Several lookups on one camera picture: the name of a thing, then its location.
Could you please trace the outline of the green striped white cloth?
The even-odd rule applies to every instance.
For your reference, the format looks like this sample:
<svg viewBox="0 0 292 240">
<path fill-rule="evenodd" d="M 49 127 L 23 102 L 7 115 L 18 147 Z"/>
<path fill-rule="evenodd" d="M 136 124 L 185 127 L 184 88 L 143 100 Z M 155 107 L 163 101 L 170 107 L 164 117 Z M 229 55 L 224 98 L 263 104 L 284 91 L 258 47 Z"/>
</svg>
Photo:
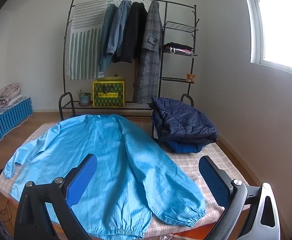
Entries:
<svg viewBox="0 0 292 240">
<path fill-rule="evenodd" d="M 73 7 L 66 60 L 70 80 L 99 77 L 99 43 L 106 9 L 111 3 L 112 0 L 93 0 Z"/>
</svg>

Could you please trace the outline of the folded dark clothes on shelf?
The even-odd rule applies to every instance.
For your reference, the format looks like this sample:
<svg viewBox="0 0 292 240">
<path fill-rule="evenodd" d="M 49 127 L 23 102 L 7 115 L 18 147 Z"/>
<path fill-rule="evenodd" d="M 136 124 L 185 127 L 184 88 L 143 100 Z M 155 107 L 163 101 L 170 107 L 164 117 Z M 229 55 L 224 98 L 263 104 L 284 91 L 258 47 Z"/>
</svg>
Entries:
<svg viewBox="0 0 292 240">
<path fill-rule="evenodd" d="M 163 51 L 165 53 L 193 56 L 193 48 L 184 44 L 169 42 L 164 45 Z"/>
</svg>

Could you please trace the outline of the floral folded quilt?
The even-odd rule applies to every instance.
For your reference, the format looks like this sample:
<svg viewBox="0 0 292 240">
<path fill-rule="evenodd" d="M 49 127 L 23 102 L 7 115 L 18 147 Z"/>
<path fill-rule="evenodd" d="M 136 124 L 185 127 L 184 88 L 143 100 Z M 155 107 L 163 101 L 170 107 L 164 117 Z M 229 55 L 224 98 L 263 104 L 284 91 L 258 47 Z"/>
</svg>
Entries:
<svg viewBox="0 0 292 240">
<path fill-rule="evenodd" d="M 10 101 L 19 96 L 20 83 L 12 83 L 0 89 L 0 108 L 7 106 Z"/>
</svg>

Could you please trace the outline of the yellow green gift bag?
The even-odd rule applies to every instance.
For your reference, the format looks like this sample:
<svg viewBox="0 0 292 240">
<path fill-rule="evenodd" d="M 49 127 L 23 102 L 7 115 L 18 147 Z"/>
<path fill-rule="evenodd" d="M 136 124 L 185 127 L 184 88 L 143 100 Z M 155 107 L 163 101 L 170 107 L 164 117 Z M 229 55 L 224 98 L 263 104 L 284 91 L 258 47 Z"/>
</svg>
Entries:
<svg viewBox="0 0 292 240">
<path fill-rule="evenodd" d="M 102 77 L 92 82 L 93 107 L 125 106 L 125 79 L 121 76 Z"/>
</svg>

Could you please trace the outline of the navy quilted jacket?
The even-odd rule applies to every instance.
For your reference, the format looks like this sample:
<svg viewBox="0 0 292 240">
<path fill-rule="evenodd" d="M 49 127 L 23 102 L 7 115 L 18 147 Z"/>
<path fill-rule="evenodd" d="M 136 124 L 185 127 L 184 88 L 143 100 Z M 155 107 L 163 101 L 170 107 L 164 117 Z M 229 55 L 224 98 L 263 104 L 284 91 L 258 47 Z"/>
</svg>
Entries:
<svg viewBox="0 0 292 240">
<path fill-rule="evenodd" d="M 213 123 L 191 105 L 170 98 L 152 98 L 150 107 L 159 139 L 198 144 L 210 144 L 218 140 Z"/>
</svg>

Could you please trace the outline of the grey plaid long coat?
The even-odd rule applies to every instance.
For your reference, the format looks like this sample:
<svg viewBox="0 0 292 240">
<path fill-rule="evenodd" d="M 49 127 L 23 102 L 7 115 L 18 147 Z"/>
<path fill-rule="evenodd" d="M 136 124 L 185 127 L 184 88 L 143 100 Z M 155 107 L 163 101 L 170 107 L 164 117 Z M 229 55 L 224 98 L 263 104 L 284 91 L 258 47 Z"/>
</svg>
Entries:
<svg viewBox="0 0 292 240">
<path fill-rule="evenodd" d="M 157 95 L 162 40 L 163 27 L 160 17 L 160 4 L 158 1 L 152 1 L 148 10 L 141 57 L 137 66 L 133 94 L 134 103 L 151 103 L 152 98 Z"/>
</svg>

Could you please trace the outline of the light blue work coat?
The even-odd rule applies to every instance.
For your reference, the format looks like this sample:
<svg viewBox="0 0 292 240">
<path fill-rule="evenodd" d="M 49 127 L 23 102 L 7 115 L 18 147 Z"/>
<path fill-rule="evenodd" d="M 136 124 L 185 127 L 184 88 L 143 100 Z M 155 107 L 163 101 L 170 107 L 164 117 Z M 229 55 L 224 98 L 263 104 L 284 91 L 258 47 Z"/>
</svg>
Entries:
<svg viewBox="0 0 292 240">
<path fill-rule="evenodd" d="M 20 146 L 6 163 L 11 178 L 23 168 L 10 195 L 19 200 L 28 181 L 52 182 L 88 155 L 97 169 L 74 214 L 101 239 L 143 238 L 151 219 L 193 226 L 206 213 L 198 185 L 142 129 L 118 115 L 81 115 L 57 123 Z"/>
</svg>

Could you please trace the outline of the black metal clothes rack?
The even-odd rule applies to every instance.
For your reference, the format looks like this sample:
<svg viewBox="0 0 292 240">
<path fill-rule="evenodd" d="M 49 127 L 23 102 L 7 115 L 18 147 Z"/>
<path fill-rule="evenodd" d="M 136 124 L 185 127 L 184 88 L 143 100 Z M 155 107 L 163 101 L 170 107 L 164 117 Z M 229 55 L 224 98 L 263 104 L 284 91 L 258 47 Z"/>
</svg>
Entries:
<svg viewBox="0 0 292 240">
<path fill-rule="evenodd" d="M 164 55 L 194 58 L 195 47 L 166 43 L 167 30 L 190 33 L 196 37 L 197 24 L 187 25 L 160 14 L 161 0 L 93 0 L 70 5 L 65 27 L 63 48 L 63 80 L 92 80 L 92 91 L 79 92 L 74 100 L 65 90 L 59 98 L 59 111 L 121 110 L 150 111 L 152 96 L 160 96 L 162 82 L 185 83 L 191 86 L 194 74 L 184 78 L 163 75 Z M 106 77 L 111 63 L 134 65 L 133 100 L 126 100 L 124 79 Z"/>
</svg>

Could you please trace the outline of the small brown teddy bear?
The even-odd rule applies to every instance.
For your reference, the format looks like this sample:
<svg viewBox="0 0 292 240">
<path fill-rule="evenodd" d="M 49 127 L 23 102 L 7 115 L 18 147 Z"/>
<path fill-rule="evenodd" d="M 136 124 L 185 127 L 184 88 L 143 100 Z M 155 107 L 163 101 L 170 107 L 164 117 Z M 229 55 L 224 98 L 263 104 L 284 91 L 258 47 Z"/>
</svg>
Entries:
<svg viewBox="0 0 292 240">
<path fill-rule="evenodd" d="M 194 79 L 195 79 L 195 75 L 194 75 L 194 74 L 190 74 L 190 73 L 188 73 L 188 74 L 186 75 L 186 81 L 187 81 L 188 83 L 194 83 Z"/>
</svg>

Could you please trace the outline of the blue denim shirt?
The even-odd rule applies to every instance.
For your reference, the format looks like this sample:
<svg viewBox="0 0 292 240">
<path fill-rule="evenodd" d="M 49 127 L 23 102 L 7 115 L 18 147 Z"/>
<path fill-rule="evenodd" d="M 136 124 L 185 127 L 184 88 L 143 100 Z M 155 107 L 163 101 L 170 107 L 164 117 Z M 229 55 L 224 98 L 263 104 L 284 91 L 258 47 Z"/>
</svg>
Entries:
<svg viewBox="0 0 292 240">
<path fill-rule="evenodd" d="M 126 22 L 130 14 L 131 6 L 132 3 L 129 0 L 123 0 L 117 8 L 106 47 L 107 54 L 121 55 Z"/>
</svg>

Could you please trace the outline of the black hanging jacket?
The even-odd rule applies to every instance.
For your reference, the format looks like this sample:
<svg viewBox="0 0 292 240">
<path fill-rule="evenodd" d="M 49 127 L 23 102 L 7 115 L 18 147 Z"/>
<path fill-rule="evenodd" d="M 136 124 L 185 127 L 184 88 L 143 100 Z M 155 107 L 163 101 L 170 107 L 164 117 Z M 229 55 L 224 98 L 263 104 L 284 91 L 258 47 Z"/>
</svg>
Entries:
<svg viewBox="0 0 292 240">
<path fill-rule="evenodd" d="M 121 55 L 113 57 L 113 63 L 133 63 L 139 60 L 142 52 L 142 42 L 148 12 L 144 3 L 134 2 L 126 22 Z"/>
</svg>

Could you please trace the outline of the small potted plant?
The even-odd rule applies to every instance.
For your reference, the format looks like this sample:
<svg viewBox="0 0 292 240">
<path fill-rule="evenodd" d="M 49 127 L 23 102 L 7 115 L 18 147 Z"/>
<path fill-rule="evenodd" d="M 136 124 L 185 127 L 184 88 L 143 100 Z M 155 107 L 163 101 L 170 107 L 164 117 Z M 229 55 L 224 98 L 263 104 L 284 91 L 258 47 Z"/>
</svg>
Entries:
<svg viewBox="0 0 292 240">
<path fill-rule="evenodd" d="M 91 93 L 83 92 L 81 89 L 78 91 L 79 104 L 80 106 L 89 106 L 91 105 Z"/>
</svg>

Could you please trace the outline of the blue folded garment under jacket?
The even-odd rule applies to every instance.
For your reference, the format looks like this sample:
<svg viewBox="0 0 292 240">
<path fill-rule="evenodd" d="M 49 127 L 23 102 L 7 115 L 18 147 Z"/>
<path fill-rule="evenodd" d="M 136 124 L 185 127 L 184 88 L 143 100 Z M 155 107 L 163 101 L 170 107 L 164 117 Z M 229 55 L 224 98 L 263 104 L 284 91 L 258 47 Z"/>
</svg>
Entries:
<svg viewBox="0 0 292 240">
<path fill-rule="evenodd" d="M 198 144 L 192 142 L 182 142 L 182 141 L 166 141 L 166 143 L 174 150 L 176 153 L 198 153 L 205 147 L 205 144 Z"/>
</svg>

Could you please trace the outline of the window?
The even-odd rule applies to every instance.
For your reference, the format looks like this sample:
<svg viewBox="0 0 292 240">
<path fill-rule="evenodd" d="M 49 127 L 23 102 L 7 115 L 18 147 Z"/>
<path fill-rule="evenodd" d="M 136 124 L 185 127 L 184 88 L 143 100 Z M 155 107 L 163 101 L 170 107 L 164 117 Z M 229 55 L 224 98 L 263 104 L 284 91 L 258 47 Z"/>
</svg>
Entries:
<svg viewBox="0 0 292 240">
<path fill-rule="evenodd" d="M 292 74 L 292 0 L 246 0 L 250 61 Z"/>
</svg>

